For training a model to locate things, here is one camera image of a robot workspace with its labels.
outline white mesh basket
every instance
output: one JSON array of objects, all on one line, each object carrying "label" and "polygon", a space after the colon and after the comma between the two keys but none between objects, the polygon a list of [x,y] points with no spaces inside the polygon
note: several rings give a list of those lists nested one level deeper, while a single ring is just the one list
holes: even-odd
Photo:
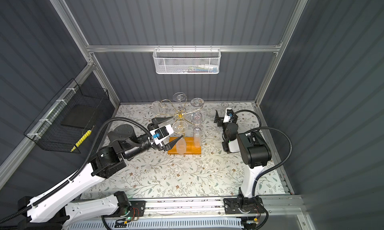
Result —
[{"label": "white mesh basket", "polygon": [[154,50],[158,74],[218,74],[221,52],[165,52]]}]

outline robotic arm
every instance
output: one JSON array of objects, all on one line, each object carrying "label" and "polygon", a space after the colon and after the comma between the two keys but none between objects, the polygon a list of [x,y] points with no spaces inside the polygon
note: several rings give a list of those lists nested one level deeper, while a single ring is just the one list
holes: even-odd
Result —
[{"label": "robotic arm", "polygon": [[108,179],[123,169],[126,166],[124,159],[131,160],[137,154],[147,151],[151,147],[157,148],[159,151],[172,149],[181,137],[164,144],[163,141],[173,133],[173,130],[170,125],[159,127],[159,124],[170,118],[172,117],[152,119],[152,123],[148,125],[152,138],[148,134],[137,137],[133,127],[129,124],[120,125],[109,132],[109,145],[100,148],[93,154],[89,163],[73,180],[70,180],[71,175],[45,193],[33,198],[23,197],[19,201],[19,209],[33,206],[33,203],[57,189],[61,184],[67,180],[70,181],[51,197],[29,209],[25,214],[26,218],[19,223],[18,229],[60,230],[75,222],[96,216],[113,214],[129,216],[130,212],[133,213],[133,207],[124,192],[116,192],[102,199],[85,202],[70,201],[84,190]]}]

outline wire basket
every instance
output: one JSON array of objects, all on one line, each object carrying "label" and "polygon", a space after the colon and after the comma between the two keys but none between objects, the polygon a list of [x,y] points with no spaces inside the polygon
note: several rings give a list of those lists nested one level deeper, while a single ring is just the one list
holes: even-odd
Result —
[{"label": "wire basket", "polygon": [[165,52],[155,49],[153,60],[158,74],[218,74],[221,52]]},{"label": "wire basket", "polygon": [[80,153],[81,145],[90,139],[101,107],[109,101],[108,91],[103,88],[76,85],[69,90],[63,99],[56,100],[47,117],[38,120],[37,127],[24,133],[43,150]]}]

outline floral pattern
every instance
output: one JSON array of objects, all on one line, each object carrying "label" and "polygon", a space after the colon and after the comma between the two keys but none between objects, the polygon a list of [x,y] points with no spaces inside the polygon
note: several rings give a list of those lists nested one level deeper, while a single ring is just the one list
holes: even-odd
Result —
[{"label": "floral pattern", "polygon": [[[188,111],[194,110],[188,102],[187,105]],[[235,111],[253,110],[251,103],[229,103],[229,107]],[[227,154],[222,150],[222,129],[213,123],[215,110],[218,110],[220,116],[224,113],[220,103],[205,103],[200,111],[203,114],[201,155],[168,155],[151,149],[126,161],[125,168],[86,190],[80,199],[102,198],[116,191],[124,191],[129,198],[237,195],[247,166],[243,164],[240,153]],[[166,114],[173,112],[171,106],[163,109]],[[155,113],[151,104],[121,105],[116,116],[128,117],[147,126]],[[113,122],[111,129],[120,124],[125,122]],[[238,115],[237,124],[239,132],[258,126],[257,119],[247,112]],[[144,133],[137,127],[135,132],[137,136]],[[193,136],[191,125],[186,136]],[[259,183],[259,194],[285,193],[276,170],[264,175]]]}]

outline yellow handle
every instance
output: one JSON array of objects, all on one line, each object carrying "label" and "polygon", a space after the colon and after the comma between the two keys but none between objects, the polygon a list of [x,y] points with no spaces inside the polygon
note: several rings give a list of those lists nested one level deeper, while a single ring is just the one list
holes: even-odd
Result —
[{"label": "yellow handle", "polygon": [[82,142],[84,142],[84,140],[89,136],[89,135],[91,135],[91,130],[88,130],[81,138],[80,138],[80,140],[76,143],[76,147],[78,147],[78,146],[80,146],[80,144],[82,143]]}]

